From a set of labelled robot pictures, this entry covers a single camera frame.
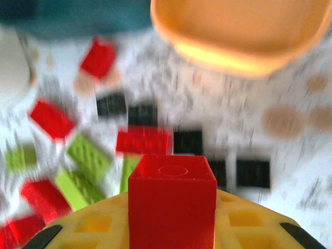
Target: lego brick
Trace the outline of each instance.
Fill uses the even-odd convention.
[[[41,231],[45,227],[45,223],[38,215],[31,215],[23,219],[12,220],[8,223],[8,226],[17,244],[22,246]]]
[[[104,194],[80,172],[62,170],[55,183],[73,211],[105,199]]]
[[[209,166],[217,179],[218,187],[226,188],[226,161],[225,160],[208,160]]]
[[[148,104],[129,106],[128,126],[158,126],[157,107]]]
[[[17,242],[9,225],[0,228],[0,249],[15,249]]]
[[[97,100],[98,117],[115,117],[127,113],[125,95],[117,92]]]
[[[103,179],[111,165],[111,161],[80,134],[71,143],[67,152],[77,163],[80,171],[93,184]]]
[[[46,224],[69,214],[72,209],[58,189],[50,182],[26,182],[21,190],[21,197],[25,199]]]
[[[204,156],[143,155],[128,188],[130,249],[214,248],[217,181]]]
[[[133,172],[135,167],[137,166],[140,156],[129,156],[124,157],[122,164],[122,175],[120,182],[120,193],[124,193],[128,191],[128,178],[130,174]]]
[[[171,134],[157,127],[118,129],[116,152],[124,154],[166,155],[171,151]]]
[[[65,113],[46,100],[39,99],[30,113],[34,120],[53,139],[64,140],[75,127]]]
[[[237,160],[237,186],[270,188],[270,162]]]
[[[22,171],[37,166],[36,151],[33,145],[22,145],[6,152],[6,166],[10,171]]]
[[[202,131],[174,131],[174,154],[203,155]]]
[[[112,44],[95,37],[90,51],[80,65],[80,69],[101,80],[114,64],[114,60],[115,50]]]

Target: teal fabric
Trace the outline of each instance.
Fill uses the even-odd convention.
[[[151,25],[150,0],[0,0],[0,23],[41,39],[134,31]]]

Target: red 2x2 brick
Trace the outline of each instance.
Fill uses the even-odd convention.
[[[128,184],[130,249],[213,249],[217,182],[204,156],[144,155]]]

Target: yellow plastic base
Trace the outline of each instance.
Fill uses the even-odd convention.
[[[219,190],[216,249],[302,249],[280,225],[298,224],[263,206]],[[128,249],[128,194],[81,209],[49,225],[63,229],[46,249]]]

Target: tan round object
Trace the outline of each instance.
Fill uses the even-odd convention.
[[[78,95],[89,96],[94,94],[94,82],[87,74],[78,72],[73,88]]]
[[[118,68],[111,69],[105,77],[105,85],[108,87],[116,86],[121,81],[121,72]]]
[[[309,124],[321,131],[332,131],[332,106],[319,106],[312,110]]]
[[[201,84],[202,81],[202,74],[198,73],[198,72],[194,72],[193,76],[192,76],[192,83],[194,85],[199,85]]]
[[[30,67],[30,84],[35,85],[38,82],[38,76],[36,69]]]
[[[303,117],[290,106],[265,111],[262,122],[266,133],[276,139],[293,139],[304,130]]]
[[[30,59],[32,63],[37,63],[39,59],[39,52],[36,48],[32,48],[30,51]]]
[[[307,81],[307,86],[312,92],[323,92],[327,86],[328,77],[325,75],[311,76]]]
[[[51,54],[49,54],[46,57],[46,65],[47,65],[48,70],[52,70],[54,68],[54,59],[53,59],[53,56]]]

